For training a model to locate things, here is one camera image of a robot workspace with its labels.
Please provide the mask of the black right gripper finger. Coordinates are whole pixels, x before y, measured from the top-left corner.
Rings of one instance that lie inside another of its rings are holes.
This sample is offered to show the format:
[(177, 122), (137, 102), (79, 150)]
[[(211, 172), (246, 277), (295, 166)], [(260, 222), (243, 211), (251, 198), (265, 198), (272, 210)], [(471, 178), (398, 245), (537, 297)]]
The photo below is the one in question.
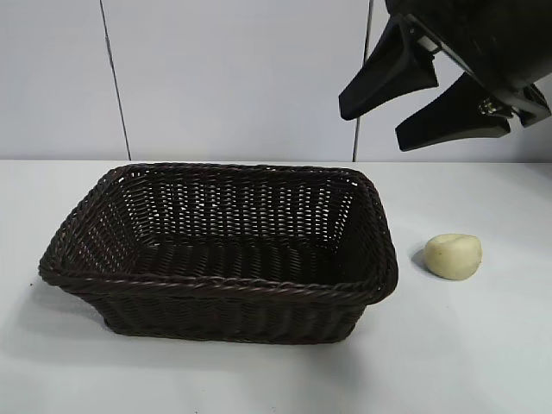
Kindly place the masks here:
[(480, 104), (487, 91), (468, 74), (462, 74), (442, 95), (396, 128), (398, 146), (411, 151), (448, 141), (500, 138), (511, 132), (499, 116), (485, 115)]
[(339, 95), (341, 118), (354, 120), (396, 97), (438, 86), (433, 54), (402, 16), (388, 20), (365, 64)]

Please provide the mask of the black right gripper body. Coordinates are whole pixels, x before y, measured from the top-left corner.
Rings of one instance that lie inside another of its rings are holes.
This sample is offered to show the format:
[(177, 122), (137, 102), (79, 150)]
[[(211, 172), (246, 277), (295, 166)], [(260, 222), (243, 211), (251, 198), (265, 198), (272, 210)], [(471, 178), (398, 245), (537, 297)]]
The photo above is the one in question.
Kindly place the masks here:
[(551, 115), (536, 82), (551, 74), (551, 2), (388, 1), (483, 89), (480, 112), (517, 115), (528, 127)]

